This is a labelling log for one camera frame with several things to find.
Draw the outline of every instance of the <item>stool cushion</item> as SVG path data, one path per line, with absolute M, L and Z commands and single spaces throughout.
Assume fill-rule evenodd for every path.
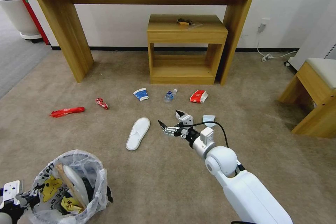
M 307 63 L 331 89 L 336 89 L 336 59 L 308 58 Z

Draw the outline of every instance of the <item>blue and white paper cup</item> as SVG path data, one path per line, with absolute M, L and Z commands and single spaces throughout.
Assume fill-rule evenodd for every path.
M 147 100 L 149 98 L 145 87 L 138 89 L 133 94 L 139 99 L 139 101 Z

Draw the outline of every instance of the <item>trash bin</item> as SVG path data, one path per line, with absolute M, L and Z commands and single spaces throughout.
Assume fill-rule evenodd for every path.
M 87 180 L 93 189 L 92 200 L 85 210 L 77 215 L 64 215 L 61 206 L 68 186 L 56 169 L 60 163 L 71 167 L 83 180 Z M 36 176 L 32 186 L 32 192 L 34 191 L 38 191 L 40 203 L 28 209 L 28 217 L 33 224 L 83 224 L 95 213 L 104 210 L 108 200 L 113 202 L 107 185 L 106 169 L 96 156 L 82 150 L 68 151 L 51 161 Z

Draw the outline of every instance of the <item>yellow cartoon print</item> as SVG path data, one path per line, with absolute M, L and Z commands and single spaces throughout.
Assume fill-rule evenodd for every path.
M 45 182 L 44 182 L 44 188 L 42 191 L 43 194 L 43 202 L 47 202 L 51 199 L 51 197 L 54 196 L 54 194 L 57 192 L 57 189 L 60 188 L 63 184 L 62 179 L 54 178 L 53 175 L 50 176 Z

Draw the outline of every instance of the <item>red snack wrapper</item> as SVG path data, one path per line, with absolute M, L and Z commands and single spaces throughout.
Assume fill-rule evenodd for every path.
M 109 109 L 108 105 L 104 102 L 104 100 L 102 98 L 97 98 L 96 103 L 98 105 L 102 106 L 102 108 L 104 108 L 104 109 Z
M 195 93 L 192 94 L 190 97 L 190 102 L 195 103 L 203 103 L 205 102 L 205 99 L 208 97 L 208 94 L 204 90 L 197 90 Z
M 80 112 L 84 112 L 84 111 L 85 111 L 84 107 L 66 108 L 66 109 L 62 109 L 62 110 L 53 111 L 53 112 L 51 112 L 50 116 L 52 116 L 52 117 L 62 117 L 62 116 L 65 116 L 67 114 L 80 113 Z

